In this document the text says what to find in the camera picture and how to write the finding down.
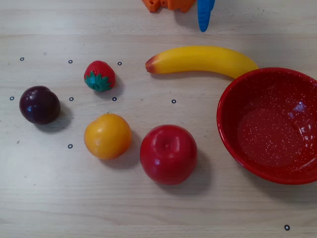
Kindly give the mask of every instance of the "strawberry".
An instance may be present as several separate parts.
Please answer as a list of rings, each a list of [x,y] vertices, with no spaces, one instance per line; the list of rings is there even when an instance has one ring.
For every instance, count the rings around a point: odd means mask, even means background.
[[[103,92],[114,87],[115,73],[106,62],[98,60],[88,66],[84,79],[88,87],[97,92]]]

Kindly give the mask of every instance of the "yellow banana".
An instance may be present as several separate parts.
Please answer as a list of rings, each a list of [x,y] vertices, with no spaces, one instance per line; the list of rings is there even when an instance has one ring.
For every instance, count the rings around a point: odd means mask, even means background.
[[[216,46],[187,46],[162,52],[149,59],[149,73],[210,71],[237,78],[258,69],[256,63],[242,53]]]

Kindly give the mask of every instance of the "red apple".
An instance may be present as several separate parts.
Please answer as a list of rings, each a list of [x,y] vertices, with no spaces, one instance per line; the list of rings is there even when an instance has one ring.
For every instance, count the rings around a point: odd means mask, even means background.
[[[161,125],[143,139],[140,150],[145,173],[155,182],[175,185],[185,181],[197,163],[193,136],[176,125]]]

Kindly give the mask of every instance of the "red bowl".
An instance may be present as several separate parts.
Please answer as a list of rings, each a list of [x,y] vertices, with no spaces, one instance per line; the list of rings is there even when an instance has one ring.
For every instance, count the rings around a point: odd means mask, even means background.
[[[234,80],[217,109],[220,137],[247,170],[272,182],[317,180],[317,81],[285,68]]]

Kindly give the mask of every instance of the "banana tip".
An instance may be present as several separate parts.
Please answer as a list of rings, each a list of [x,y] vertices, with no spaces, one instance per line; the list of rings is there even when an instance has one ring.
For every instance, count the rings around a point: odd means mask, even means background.
[[[145,68],[147,72],[149,73],[155,73],[155,67],[154,67],[154,61],[155,61],[155,56],[150,58],[146,63],[145,63]]]

